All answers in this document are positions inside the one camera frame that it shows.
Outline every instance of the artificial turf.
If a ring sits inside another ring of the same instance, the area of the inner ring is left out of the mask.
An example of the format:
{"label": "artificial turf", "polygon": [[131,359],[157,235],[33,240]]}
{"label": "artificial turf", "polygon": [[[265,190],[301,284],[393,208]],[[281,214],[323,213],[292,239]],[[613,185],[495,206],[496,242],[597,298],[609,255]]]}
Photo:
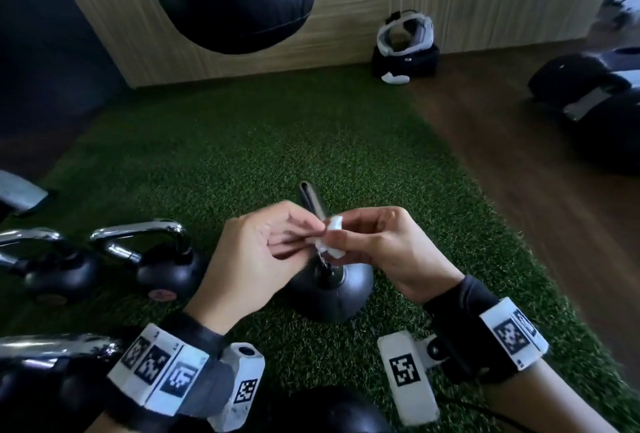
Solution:
{"label": "artificial turf", "polygon": [[[303,178],[315,182],[333,212],[390,204],[409,210],[460,269],[509,295],[533,319],[551,345],[548,361],[581,396],[617,428],[640,431],[635,393],[525,243],[413,114],[406,90],[382,84],[364,66],[125,95],[41,182],[57,189],[58,199],[3,226],[49,226],[83,243],[97,227],[164,217],[184,224],[196,244],[212,252],[226,219],[294,200]],[[311,323],[278,297],[238,324],[232,337],[250,341],[266,357],[261,389],[352,386],[401,430],[376,340],[403,329],[423,338],[429,323],[377,273],[367,307],[345,324]],[[1,332],[102,332],[157,321],[177,306],[135,295],[129,279],[109,268],[91,299],[51,309],[27,302],[19,280],[3,276]],[[475,386],[452,386],[438,372],[431,380],[436,393],[480,401]],[[265,401],[269,394],[262,396]],[[424,428],[494,429],[478,413],[446,405],[440,422]]]}

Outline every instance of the chrome handle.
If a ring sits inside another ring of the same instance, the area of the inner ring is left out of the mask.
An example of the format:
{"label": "chrome handle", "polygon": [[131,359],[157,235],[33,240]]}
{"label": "chrome handle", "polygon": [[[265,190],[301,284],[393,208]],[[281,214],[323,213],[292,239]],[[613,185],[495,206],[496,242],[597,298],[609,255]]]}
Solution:
{"label": "chrome handle", "polygon": [[322,201],[320,200],[320,195],[317,193],[314,186],[311,185],[311,182],[302,180],[298,184],[298,195],[300,197],[302,206],[306,210],[308,210],[309,212],[313,212],[320,220],[326,219],[326,212],[324,210]]}
{"label": "chrome handle", "polygon": [[154,219],[149,222],[139,222],[137,224],[125,224],[124,226],[104,227],[96,229],[89,237],[101,251],[114,258],[124,259],[137,265],[142,259],[142,254],[132,251],[115,241],[118,239],[131,238],[139,234],[161,233],[169,234],[173,238],[175,249],[179,254],[187,254],[191,251],[191,240],[182,224],[171,219]]}
{"label": "chrome handle", "polygon": [[[34,229],[12,229],[0,233],[0,247],[10,246],[23,241],[44,241],[51,245],[62,256],[72,255],[75,251],[67,243],[63,235],[53,229],[35,227]],[[18,258],[7,253],[0,253],[0,266],[11,268],[19,261]]]}
{"label": "chrome handle", "polygon": [[0,338],[0,360],[51,361],[60,357],[94,357],[106,360],[123,351],[120,340],[95,334],[20,335]]}

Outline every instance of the hand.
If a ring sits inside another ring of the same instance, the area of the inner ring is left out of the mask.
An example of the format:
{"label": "hand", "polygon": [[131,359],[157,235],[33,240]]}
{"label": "hand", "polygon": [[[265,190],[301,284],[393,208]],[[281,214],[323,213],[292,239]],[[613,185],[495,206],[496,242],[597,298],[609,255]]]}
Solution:
{"label": "hand", "polygon": [[327,231],[324,243],[347,251],[334,265],[369,263],[380,268],[406,298],[423,304],[465,277],[402,207],[368,207],[342,216],[341,231]]}
{"label": "hand", "polygon": [[264,307],[315,254],[305,243],[324,223],[292,202],[229,219],[198,291],[184,311],[226,334]]}

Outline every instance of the wall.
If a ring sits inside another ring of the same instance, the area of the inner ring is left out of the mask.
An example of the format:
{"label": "wall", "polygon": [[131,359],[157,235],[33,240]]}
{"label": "wall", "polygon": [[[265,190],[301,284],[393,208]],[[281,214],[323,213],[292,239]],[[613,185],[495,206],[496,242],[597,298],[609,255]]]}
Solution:
{"label": "wall", "polygon": [[0,136],[65,123],[126,84],[74,0],[0,0]]}
{"label": "wall", "polygon": [[76,0],[133,86],[369,60],[393,9],[433,16],[445,52],[526,45],[586,34],[602,0],[316,0],[308,23],[276,47],[223,56],[185,39],[157,0]]}

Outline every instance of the black kettlebell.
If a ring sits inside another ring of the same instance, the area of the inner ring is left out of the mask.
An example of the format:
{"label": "black kettlebell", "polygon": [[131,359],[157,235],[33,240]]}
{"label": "black kettlebell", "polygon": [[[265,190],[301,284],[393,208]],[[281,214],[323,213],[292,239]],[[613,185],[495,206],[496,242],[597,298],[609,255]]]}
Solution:
{"label": "black kettlebell", "polygon": [[[159,243],[144,253],[116,243],[117,239],[148,233],[169,235],[172,242]],[[123,259],[135,269],[138,283],[157,302],[188,299],[198,289],[207,269],[205,256],[191,246],[185,228],[174,220],[105,227],[93,231],[89,240],[100,251]]]}
{"label": "black kettlebell", "polygon": [[98,277],[95,253],[71,245],[52,229],[14,229],[0,233],[0,247],[26,241],[44,241],[51,251],[43,258],[19,259],[0,252],[0,265],[24,278],[29,296],[39,302],[64,305],[89,296]]}

